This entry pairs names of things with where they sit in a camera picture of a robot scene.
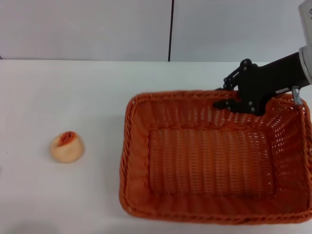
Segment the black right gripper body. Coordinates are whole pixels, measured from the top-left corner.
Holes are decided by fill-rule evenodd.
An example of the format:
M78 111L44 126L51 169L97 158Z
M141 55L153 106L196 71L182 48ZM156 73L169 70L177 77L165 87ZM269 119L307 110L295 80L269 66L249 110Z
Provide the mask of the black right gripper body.
M299 53L291 54L264 66L257 66L250 59L241 61L237 78L240 101L237 112L261 116L268 101L292 87L303 88L310 83L302 68Z

